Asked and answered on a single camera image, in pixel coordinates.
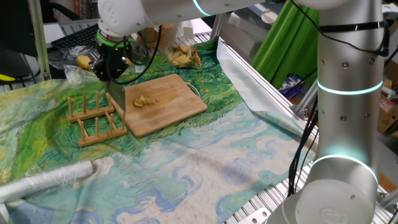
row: yellow object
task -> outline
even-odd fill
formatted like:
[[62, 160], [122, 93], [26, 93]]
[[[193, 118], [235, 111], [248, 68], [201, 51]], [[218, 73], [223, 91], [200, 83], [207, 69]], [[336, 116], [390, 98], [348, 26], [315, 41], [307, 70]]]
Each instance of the yellow object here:
[[134, 105], [136, 107], [142, 108], [147, 105], [154, 105], [158, 102], [158, 99], [145, 98], [143, 95], [141, 95], [139, 98], [134, 100]]
[[81, 55], [76, 58], [76, 63], [79, 67], [87, 71], [91, 71], [90, 62], [91, 59], [86, 55]]
[[201, 67], [198, 52], [190, 46], [178, 46], [167, 51], [167, 60], [178, 68], [197, 68]]
[[6, 76], [6, 75], [1, 75], [1, 74], [0, 74], [0, 80], [1, 80], [1, 81], [6, 81], [6, 82], [11, 82], [11, 81], [15, 81], [15, 78], [8, 77], [8, 76]]

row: silver foil tube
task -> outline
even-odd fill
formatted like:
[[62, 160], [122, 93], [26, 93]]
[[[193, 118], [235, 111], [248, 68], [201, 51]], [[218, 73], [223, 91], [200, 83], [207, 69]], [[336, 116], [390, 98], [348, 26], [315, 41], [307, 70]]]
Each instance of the silver foil tube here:
[[37, 192], [63, 187], [93, 173], [90, 161], [79, 161], [67, 166], [34, 174], [0, 185], [0, 203], [10, 202]]

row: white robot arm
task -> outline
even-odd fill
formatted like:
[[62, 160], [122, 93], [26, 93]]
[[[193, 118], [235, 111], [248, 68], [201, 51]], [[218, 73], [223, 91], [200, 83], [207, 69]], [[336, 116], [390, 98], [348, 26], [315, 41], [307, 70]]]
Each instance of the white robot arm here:
[[[149, 26], [260, 2], [264, 1], [99, 0], [98, 37], [109, 46]], [[375, 136], [384, 64], [380, 49], [386, 36], [381, 0], [295, 2], [320, 10], [320, 29], [325, 34], [319, 35], [318, 44], [320, 141], [304, 188], [266, 223], [371, 223], [379, 177]]]

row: black cable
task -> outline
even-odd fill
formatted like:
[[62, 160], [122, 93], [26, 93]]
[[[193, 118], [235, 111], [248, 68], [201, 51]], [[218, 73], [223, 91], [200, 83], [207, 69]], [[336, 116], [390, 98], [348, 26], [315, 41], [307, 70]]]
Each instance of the black cable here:
[[[299, 162], [300, 162], [301, 151], [302, 151], [304, 145], [306, 144], [308, 138], [310, 137], [310, 135], [311, 135], [311, 133], [312, 133], [312, 130], [314, 129], [315, 125], [316, 125], [317, 122], [318, 122], [317, 112], [314, 113], [314, 116], [315, 116], [315, 117], [314, 117], [314, 119], [311, 121], [311, 125], [310, 125], [309, 128], [307, 129], [307, 134], [306, 134], [306, 136], [305, 136], [305, 138], [304, 138], [304, 141], [302, 142], [302, 144], [301, 144], [301, 146], [300, 146], [299, 153], [297, 153], [297, 157], [296, 157], [296, 160], [295, 160], [294, 170], [292, 171], [292, 175], [294, 175], [294, 178], [295, 178], [295, 175], [296, 175], [296, 173], [297, 173], [297, 169], [299, 168]], [[292, 193], [292, 194], [295, 194], [295, 193], [296, 193], [296, 189], [297, 189], [297, 184], [296, 184], [296, 186], [294, 186], [294, 181], [292, 182], [292, 188], [293, 188], [293, 191], [292, 191], [293, 193]]]
[[3, 85], [3, 84], [7, 84], [7, 83], [15, 84], [15, 83], [28, 82], [28, 81], [31, 81], [32, 79], [38, 77], [40, 75], [40, 73], [41, 73], [41, 71], [39, 70], [33, 77], [20, 79], [20, 80], [9, 81], [9, 82], [8, 81], [1, 81], [0, 84]]
[[138, 65], [138, 66], [146, 65], [146, 64], [148, 63], [148, 61], [149, 61], [149, 48], [148, 48], [148, 44], [147, 44], [147, 42], [145, 41], [144, 37], [142, 36], [141, 32], [137, 32], [137, 34], [142, 38], [142, 41], [144, 42], [145, 49], [146, 49], [146, 56], [145, 56], [146, 60], [145, 60], [145, 62], [142, 62], [142, 63], [136, 62], [136, 61], [134, 61], [132, 58], [129, 58], [129, 60], [130, 60], [131, 63], [133, 63], [134, 65]]
[[292, 163], [290, 164], [290, 167], [289, 167], [289, 174], [288, 174], [289, 175], [289, 190], [288, 190], [288, 194], [287, 194], [288, 197], [295, 193], [294, 192], [294, 190], [295, 190], [295, 187], [294, 187], [295, 175], [296, 175], [296, 172], [297, 172], [297, 167], [299, 166], [299, 160], [300, 160], [301, 151], [302, 151], [305, 143], [307, 142], [309, 136], [311, 135], [311, 132], [312, 132], [314, 126], [316, 125], [317, 120], [318, 120], [317, 116], [313, 119], [313, 115], [315, 114], [315, 110], [317, 108], [317, 105], [318, 105], [318, 98], [316, 97], [315, 101], [314, 101], [314, 104], [313, 104], [313, 107], [312, 107], [312, 110], [311, 110], [311, 113], [310, 113], [310, 116], [308, 118], [308, 122], [305, 125], [303, 136], [301, 138], [300, 144], [298, 145], [298, 148], [297, 148], [296, 153], [294, 155], [293, 161], [292, 161]]
[[225, 41], [223, 41], [223, 40], [221, 41], [221, 43], [226, 44], [226, 45], [232, 47], [231, 44], [229, 44], [229, 43], [227, 43], [227, 42], [225, 42]]
[[378, 50], [365, 50], [365, 49], [361, 49], [361, 48], [359, 48], [359, 47], [357, 47], [357, 46], [355, 46], [355, 45], [353, 45], [353, 44], [351, 44], [351, 43], [348, 43], [348, 42], [345, 42], [345, 41], [342, 41], [342, 40], [338, 40], [338, 39], [335, 39], [335, 38], [332, 38], [332, 37], [329, 37], [329, 36], [327, 36], [327, 35], [325, 35], [322, 31], [321, 31], [321, 29], [318, 27], [318, 25], [311, 19], [311, 17], [307, 14], [307, 13], [305, 13], [304, 12], [304, 10], [303, 9], [301, 9], [293, 0], [290, 0], [292, 3], [293, 3], [293, 5], [312, 23], [312, 25], [314, 25], [315, 26], [315, 28], [318, 30], [318, 32], [322, 35], [322, 36], [324, 36], [324, 37], [326, 37], [327, 39], [330, 39], [330, 40], [334, 40], [334, 41], [337, 41], [337, 42], [339, 42], [339, 43], [342, 43], [342, 44], [346, 44], [346, 45], [349, 45], [349, 46], [351, 46], [351, 47], [353, 47], [353, 48], [355, 48], [356, 50], [360, 50], [360, 51], [362, 51], [362, 52], [367, 52], [367, 53], [372, 53], [372, 54], [377, 54], [377, 55], [379, 55], [380, 54], [380, 52], [378, 51]]
[[394, 56], [398, 53], [398, 46], [396, 48], [396, 50], [394, 51], [394, 53], [392, 53], [392, 55], [384, 62], [384, 68], [387, 67], [387, 65], [391, 62], [392, 58], [394, 58]]
[[298, 173], [298, 179], [297, 179], [297, 182], [296, 182], [296, 188], [294, 189], [294, 192], [295, 192], [295, 193], [297, 192], [297, 186], [298, 186], [298, 184], [299, 184], [299, 180], [300, 180], [300, 177], [301, 177], [301, 172], [303, 171], [303, 167], [304, 167], [304, 164], [305, 164], [305, 160], [307, 159], [307, 156], [308, 156], [308, 154], [310, 153], [311, 148], [312, 148], [312, 146], [313, 146], [314, 143], [315, 143], [315, 140], [317, 139], [318, 133], [319, 133], [319, 129], [317, 130], [317, 133], [315, 134], [315, 137], [313, 138], [312, 143], [311, 143], [310, 147], [308, 148], [307, 153], [306, 153], [305, 156], [304, 156], [303, 163], [301, 164], [301, 168], [300, 168], [300, 173]]
[[159, 49], [159, 45], [160, 45], [160, 38], [162, 37], [162, 25], [159, 26], [159, 36], [157, 38], [157, 43], [156, 43], [156, 47], [155, 47], [155, 51], [154, 54], [152, 55], [152, 57], [150, 58], [149, 64], [146, 66], [146, 68], [144, 69], [144, 71], [141, 72], [141, 74], [139, 74], [136, 78], [133, 78], [131, 81], [128, 82], [124, 82], [121, 83], [119, 81], [117, 81], [115, 78], [112, 77], [111, 75], [111, 71], [109, 70], [109, 58], [106, 60], [106, 73], [108, 74], [108, 77], [112, 80], [112, 82], [115, 82], [118, 85], [128, 85], [130, 83], [133, 83], [135, 81], [137, 81], [138, 79], [140, 79], [141, 76], [143, 76], [146, 71], [148, 71], [149, 67], [152, 65], [152, 62], [155, 60], [155, 56], [157, 54], [157, 51]]
[[[145, 35], [145, 38], [141, 37], [142, 41], [146, 41], [146, 39], [147, 39], [147, 29], [144, 30], [144, 35]], [[147, 43], [151, 44], [151, 43], [154, 43], [155, 41], [156, 41], [156, 37], [154, 38], [153, 41], [148, 41]]]
[[306, 75], [303, 80], [299, 81], [298, 84], [294, 85], [293, 88], [289, 89], [286, 93], [284, 93], [284, 96], [287, 96], [289, 93], [291, 93], [294, 89], [300, 86], [301, 83], [303, 83], [305, 80], [311, 77], [312, 74], [314, 74], [318, 68], [314, 69], [312, 72], [310, 72], [308, 75]]

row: wooden peg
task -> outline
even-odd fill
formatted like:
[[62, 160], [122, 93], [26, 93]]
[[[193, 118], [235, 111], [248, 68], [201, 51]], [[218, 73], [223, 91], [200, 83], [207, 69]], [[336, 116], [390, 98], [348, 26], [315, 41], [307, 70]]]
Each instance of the wooden peg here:
[[73, 109], [72, 109], [72, 99], [70, 97], [68, 97], [68, 104], [69, 104], [69, 113], [70, 113], [70, 117], [73, 117]]
[[113, 114], [111, 114], [111, 117], [109, 118], [109, 133], [112, 134], [112, 129], [113, 129]]
[[86, 114], [86, 95], [83, 95], [83, 114]]
[[98, 138], [100, 136], [100, 119], [95, 118], [95, 136]]
[[100, 110], [100, 92], [97, 91], [97, 111]]
[[112, 106], [111, 96], [107, 94], [106, 98], [108, 99], [108, 106]]
[[124, 130], [125, 126], [126, 126], [126, 112], [124, 112], [122, 116], [122, 130]]
[[80, 129], [81, 129], [81, 140], [85, 141], [86, 139], [86, 134], [85, 134], [85, 123], [83, 121], [80, 121]]

